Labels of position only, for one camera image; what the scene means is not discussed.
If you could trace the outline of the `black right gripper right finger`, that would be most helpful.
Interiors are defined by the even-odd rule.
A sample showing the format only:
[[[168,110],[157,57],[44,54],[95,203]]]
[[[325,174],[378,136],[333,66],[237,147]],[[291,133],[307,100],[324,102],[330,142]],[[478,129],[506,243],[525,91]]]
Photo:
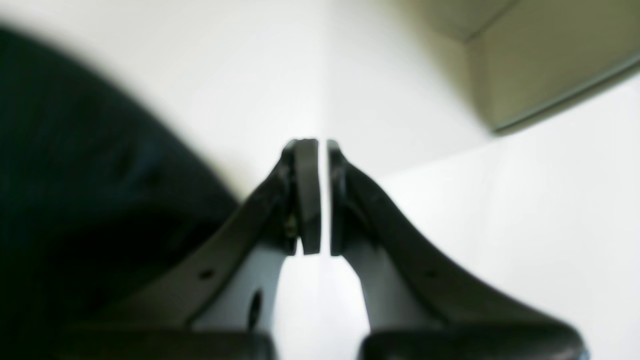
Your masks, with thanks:
[[[428,241],[327,142],[330,251],[361,283],[359,360],[588,360],[572,326],[483,282]]]

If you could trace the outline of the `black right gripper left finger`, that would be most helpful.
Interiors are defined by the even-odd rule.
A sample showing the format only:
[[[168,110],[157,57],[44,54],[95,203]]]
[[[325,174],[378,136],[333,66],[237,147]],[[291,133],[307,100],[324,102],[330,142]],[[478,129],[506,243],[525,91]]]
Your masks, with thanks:
[[[57,360],[276,360],[275,296],[301,241],[320,251],[319,143],[286,144],[267,178],[194,253],[93,319],[71,326]]]

